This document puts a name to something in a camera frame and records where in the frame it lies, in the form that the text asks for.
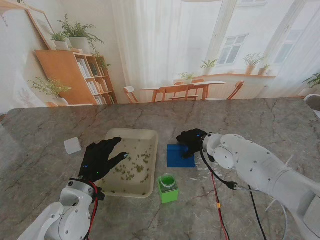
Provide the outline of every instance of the plastic tray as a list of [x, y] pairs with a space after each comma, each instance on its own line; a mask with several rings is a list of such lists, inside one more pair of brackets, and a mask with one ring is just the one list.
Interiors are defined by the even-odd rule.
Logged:
[[[114, 148], [109, 159], [122, 152], [129, 153], [129, 156], [96, 185], [107, 196], [149, 197], [154, 190], [158, 133], [154, 130], [113, 128], [105, 139], [115, 137], [121, 137], [122, 141]], [[143, 166], [143, 170], [138, 172], [137, 166]]]

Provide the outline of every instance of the red cable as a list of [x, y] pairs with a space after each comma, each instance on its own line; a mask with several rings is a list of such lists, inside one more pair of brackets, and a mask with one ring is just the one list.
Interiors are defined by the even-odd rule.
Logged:
[[[97, 188], [97, 186], [96, 186], [93, 182], [91, 182], [91, 181], [89, 181], [89, 183], [93, 186], [94, 192], [95, 192], [95, 194], [97, 195], [97, 194], [98, 194], [98, 188]], [[95, 216], [96, 216], [97, 208], [98, 208], [98, 196], [95, 197], [94, 209], [93, 209], [93, 212], [92, 212], [91, 222], [90, 222], [90, 227], [89, 227], [88, 233], [90, 233], [91, 228], [92, 228], [92, 225], [93, 225], [93, 223], [94, 223], [94, 219], [95, 219]]]
[[219, 197], [218, 197], [218, 193], [217, 193], [216, 181], [215, 181], [215, 178], [214, 178], [214, 175], [212, 174], [212, 172], [211, 172], [211, 178], [212, 178], [212, 182], [213, 182], [215, 201], [216, 201], [216, 205], [217, 205], [218, 212], [219, 212], [219, 218], [220, 218], [221, 227], [223, 229], [225, 239], [229, 240], [228, 234], [226, 232], [225, 225], [223, 223], [222, 213], [221, 213], [221, 205], [220, 205]]

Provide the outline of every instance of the white block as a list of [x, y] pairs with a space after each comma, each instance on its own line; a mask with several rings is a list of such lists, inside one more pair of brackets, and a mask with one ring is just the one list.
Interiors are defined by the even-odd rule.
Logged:
[[80, 141], [77, 137], [64, 141], [64, 147], [69, 155], [81, 151]]

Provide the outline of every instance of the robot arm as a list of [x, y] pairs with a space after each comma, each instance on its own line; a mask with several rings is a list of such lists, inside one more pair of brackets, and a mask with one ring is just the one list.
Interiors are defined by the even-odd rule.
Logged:
[[86, 149], [79, 177], [70, 178], [62, 190], [59, 202], [49, 205], [24, 231], [18, 240], [84, 240], [93, 223], [89, 206], [103, 200], [104, 195], [93, 182], [106, 176], [112, 168], [128, 157], [126, 152], [108, 160], [115, 146], [121, 141], [115, 137]]
[[187, 137], [207, 152], [210, 161], [236, 170], [247, 184], [286, 206], [306, 240], [320, 240], [319, 183], [287, 167], [269, 150], [240, 135], [203, 134], [194, 129], [183, 132], [177, 140], [186, 144]]

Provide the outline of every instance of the picture frame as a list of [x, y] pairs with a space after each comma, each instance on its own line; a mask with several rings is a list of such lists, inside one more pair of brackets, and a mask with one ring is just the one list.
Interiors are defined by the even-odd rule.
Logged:
[[26, 10], [26, 12], [32, 20], [32, 23], [34, 24], [35, 28], [39, 32], [45, 45], [49, 48], [49, 50], [55, 51], [55, 42], [51, 40], [52, 34], [54, 34], [55, 31], [52, 28], [46, 13], [32, 6], [29, 6], [29, 9]]

